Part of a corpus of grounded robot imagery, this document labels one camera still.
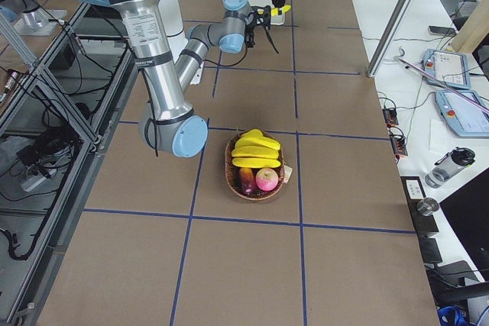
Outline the yellow banana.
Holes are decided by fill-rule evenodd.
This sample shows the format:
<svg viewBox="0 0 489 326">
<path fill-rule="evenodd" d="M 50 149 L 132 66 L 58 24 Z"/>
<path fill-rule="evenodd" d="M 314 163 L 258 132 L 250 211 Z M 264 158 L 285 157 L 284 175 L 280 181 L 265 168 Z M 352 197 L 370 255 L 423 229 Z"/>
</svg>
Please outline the yellow banana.
<svg viewBox="0 0 489 326">
<path fill-rule="evenodd" d="M 254 9 L 259 13 L 259 14 L 264 14 L 268 12 L 271 17 L 278 17 L 281 15 L 285 15 L 290 9 L 291 5 L 284 5 L 281 8 L 276 8 L 276 7 L 270 7 L 269 5 L 264 6 L 264 7 L 254 7 Z"/>
<path fill-rule="evenodd" d="M 281 144 L 279 141 L 274 140 L 273 138 L 260 136 L 247 136 L 241 137 L 235 143 L 235 148 L 245 147 L 245 146 L 255 146 L 255 147 L 266 147 L 273 150 L 280 150 Z"/>
<path fill-rule="evenodd" d="M 251 169 L 278 168 L 281 162 L 278 159 L 260 157 L 234 157 L 232 164 L 236 167 L 248 167 Z"/>
</svg>

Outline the paper basket tag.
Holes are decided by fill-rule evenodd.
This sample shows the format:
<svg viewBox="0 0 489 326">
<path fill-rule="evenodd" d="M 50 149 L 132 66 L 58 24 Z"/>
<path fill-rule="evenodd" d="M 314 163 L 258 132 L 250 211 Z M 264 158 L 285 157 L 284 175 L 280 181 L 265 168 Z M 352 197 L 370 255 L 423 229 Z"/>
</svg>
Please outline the paper basket tag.
<svg viewBox="0 0 489 326">
<path fill-rule="evenodd" d="M 288 166 L 288 165 L 285 165 L 283 167 L 283 172 L 284 172 L 284 175 L 283 175 L 283 182 L 284 183 L 288 183 L 289 180 L 290 180 L 290 177 L 292 176 L 292 173 L 293 173 L 293 168 Z"/>
</svg>

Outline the brown wicker basket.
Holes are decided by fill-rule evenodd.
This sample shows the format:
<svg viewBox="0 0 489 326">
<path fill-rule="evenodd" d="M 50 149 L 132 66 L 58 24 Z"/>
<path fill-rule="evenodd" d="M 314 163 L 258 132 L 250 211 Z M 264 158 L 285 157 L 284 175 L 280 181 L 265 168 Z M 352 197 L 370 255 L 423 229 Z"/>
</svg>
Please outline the brown wicker basket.
<svg viewBox="0 0 489 326">
<path fill-rule="evenodd" d="M 281 143 L 257 128 L 237 134 L 225 148 L 225 180 L 243 199 L 273 197 L 285 180 Z"/>
</svg>

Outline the white rectangular bear tray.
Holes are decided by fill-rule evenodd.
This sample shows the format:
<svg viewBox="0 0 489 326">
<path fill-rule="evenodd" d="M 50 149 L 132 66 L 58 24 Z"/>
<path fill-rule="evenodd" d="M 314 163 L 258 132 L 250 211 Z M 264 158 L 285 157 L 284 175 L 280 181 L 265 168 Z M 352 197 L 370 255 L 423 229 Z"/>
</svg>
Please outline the white rectangular bear tray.
<svg viewBox="0 0 489 326">
<path fill-rule="evenodd" d="M 248 0 L 248 2 L 252 7 L 256 7 L 256 6 L 264 7 L 267 5 L 269 5 L 270 7 L 274 7 L 271 0 Z M 278 17 L 271 17 L 271 24 L 283 25 L 285 23 L 285 20 L 286 20 L 286 14 Z"/>
</svg>

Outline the yellow pear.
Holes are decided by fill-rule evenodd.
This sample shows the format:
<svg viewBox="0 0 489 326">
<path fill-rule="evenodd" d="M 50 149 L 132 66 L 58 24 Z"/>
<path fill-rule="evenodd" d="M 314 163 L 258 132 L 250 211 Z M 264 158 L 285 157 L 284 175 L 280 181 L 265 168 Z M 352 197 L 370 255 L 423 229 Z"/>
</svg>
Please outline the yellow pear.
<svg viewBox="0 0 489 326">
<path fill-rule="evenodd" d="M 246 137 L 256 137 L 256 138 L 261 138 L 264 137 L 264 134 L 261 130 L 254 128 L 249 131 L 244 132 L 243 134 L 240 135 L 240 138 L 246 138 Z"/>
</svg>

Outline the yellow curved fruit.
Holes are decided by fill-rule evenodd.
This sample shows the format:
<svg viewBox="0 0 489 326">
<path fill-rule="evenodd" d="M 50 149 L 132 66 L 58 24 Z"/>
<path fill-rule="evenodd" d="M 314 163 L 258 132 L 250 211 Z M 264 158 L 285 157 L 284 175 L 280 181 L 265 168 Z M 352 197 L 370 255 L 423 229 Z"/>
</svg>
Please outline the yellow curved fruit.
<svg viewBox="0 0 489 326">
<path fill-rule="evenodd" d="M 232 157 L 277 159 L 279 157 L 279 151 L 268 147 L 243 146 L 233 149 L 231 155 Z"/>
</svg>

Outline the orange circuit board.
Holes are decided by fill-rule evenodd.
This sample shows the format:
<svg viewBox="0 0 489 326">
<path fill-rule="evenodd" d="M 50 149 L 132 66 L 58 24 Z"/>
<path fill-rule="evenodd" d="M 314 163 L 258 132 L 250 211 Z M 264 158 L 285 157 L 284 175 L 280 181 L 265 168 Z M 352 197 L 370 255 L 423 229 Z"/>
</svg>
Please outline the orange circuit board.
<svg viewBox="0 0 489 326">
<path fill-rule="evenodd" d="M 383 108 L 382 109 L 384 121 L 388 127 L 396 127 L 399 124 L 397 118 L 397 110 L 395 108 Z"/>
</svg>

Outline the red pink apple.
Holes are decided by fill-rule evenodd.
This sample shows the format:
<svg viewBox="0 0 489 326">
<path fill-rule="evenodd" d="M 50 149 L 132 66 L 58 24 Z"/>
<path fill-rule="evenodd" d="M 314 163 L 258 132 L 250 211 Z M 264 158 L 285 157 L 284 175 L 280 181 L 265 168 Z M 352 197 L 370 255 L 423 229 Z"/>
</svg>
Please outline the red pink apple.
<svg viewBox="0 0 489 326">
<path fill-rule="evenodd" d="M 279 177 L 277 172 L 271 168 L 262 168 L 257 171 L 255 182 L 257 187 L 265 192 L 274 190 L 278 185 Z"/>
</svg>

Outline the purple red mango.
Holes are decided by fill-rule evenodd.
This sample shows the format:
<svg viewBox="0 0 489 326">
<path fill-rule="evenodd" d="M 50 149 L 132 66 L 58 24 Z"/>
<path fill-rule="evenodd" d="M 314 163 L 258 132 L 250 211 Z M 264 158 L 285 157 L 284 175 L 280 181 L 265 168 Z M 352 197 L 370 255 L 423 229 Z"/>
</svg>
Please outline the purple red mango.
<svg viewBox="0 0 489 326">
<path fill-rule="evenodd" d="M 239 170 L 241 192 L 245 195 L 251 195 L 256 189 L 254 173 L 251 168 L 242 167 Z"/>
</svg>

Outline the black smartphone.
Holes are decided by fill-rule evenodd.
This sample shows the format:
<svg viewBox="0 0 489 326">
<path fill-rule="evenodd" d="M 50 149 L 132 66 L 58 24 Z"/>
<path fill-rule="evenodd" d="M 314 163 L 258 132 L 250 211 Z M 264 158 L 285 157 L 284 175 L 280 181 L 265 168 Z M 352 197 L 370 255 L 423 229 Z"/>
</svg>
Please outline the black smartphone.
<svg viewBox="0 0 489 326">
<path fill-rule="evenodd" d="M 428 32 L 433 35 L 440 35 L 446 37 L 454 37 L 457 34 L 456 29 L 453 27 L 441 27 L 441 26 L 428 26 Z"/>
</svg>

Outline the blue teach pendant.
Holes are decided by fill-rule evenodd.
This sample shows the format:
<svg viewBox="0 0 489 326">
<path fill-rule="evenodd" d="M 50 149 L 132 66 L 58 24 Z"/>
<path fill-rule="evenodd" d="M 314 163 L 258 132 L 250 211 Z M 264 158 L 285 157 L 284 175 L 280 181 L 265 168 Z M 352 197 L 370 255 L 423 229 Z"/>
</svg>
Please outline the blue teach pendant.
<svg viewBox="0 0 489 326">
<path fill-rule="evenodd" d="M 463 53 L 427 49 L 423 55 L 423 70 L 454 89 L 471 88 L 468 59 Z"/>
<path fill-rule="evenodd" d="M 435 93 L 442 120 L 452 133 L 461 138 L 488 138 L 488 111 L 476 91 L 459 94 L 448 90 Z"/>
</svg>

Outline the near blue teach pendant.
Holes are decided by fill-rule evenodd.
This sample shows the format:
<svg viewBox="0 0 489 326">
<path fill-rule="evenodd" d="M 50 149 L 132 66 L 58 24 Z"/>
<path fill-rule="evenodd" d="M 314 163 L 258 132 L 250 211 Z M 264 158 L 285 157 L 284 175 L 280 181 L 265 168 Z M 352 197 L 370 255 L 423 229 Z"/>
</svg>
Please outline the near blue teach pendant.
<svg viewBox="0 0 489 326">
<path fill-rule="evenodd" d="M 488 111 L 476 91 L 459 94 L 448 90 L 435 93 L 442 120 L 452 133 L 461 138 L 488 138 Z"/>
</svg>

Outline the clear grey water bottle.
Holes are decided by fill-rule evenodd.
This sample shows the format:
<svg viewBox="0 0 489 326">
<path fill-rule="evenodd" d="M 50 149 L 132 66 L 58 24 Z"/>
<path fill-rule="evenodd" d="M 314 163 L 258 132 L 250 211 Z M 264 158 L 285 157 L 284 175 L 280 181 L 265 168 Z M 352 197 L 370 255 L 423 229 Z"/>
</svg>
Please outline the clear grey water bottle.
<svg viewBox="0 0 489 326">
<path fill-rule="evenodd" d="M 475 162 L 475 152 L 467 147 L 456 147 L 440 160 L 425 175 L 425 183 L 437 189 Z"/>
</svg>

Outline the silver metal cup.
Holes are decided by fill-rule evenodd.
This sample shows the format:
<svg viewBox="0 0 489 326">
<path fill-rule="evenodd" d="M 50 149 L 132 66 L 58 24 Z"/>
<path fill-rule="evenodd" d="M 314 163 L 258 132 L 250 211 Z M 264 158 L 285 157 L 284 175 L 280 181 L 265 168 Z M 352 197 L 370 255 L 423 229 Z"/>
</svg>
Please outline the silver metal cup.
<svg viewBox="0 0 489 326">
<path fill-rule="evenodd" d="M 416 204 L 416 211 L 424 217 L 433 215 L 439 209 L 439 203 L 435 199 L 429 197 L 421 199 Z"/>
</svg>

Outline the aluminium frame post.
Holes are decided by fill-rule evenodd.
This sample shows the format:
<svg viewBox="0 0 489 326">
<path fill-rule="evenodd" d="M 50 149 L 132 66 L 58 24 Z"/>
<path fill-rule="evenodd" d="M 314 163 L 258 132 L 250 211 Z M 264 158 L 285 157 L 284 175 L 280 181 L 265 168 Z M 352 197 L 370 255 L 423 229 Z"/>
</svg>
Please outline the aluminium frame post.
<svg viewBox="0 0 489 326">
<path fill-rule="evenodd" d="M 381 67 L 382 61 L 393 42 L 393 38 L 400 27 L 403 17 L 406 15 L 413 0 L 398 0 L 390 16 L 387 26 L 382 33 L 381 39 L 374 51 L 374 55 L 368 65 L 367 76 L 373 78 Z"/>
</svg>

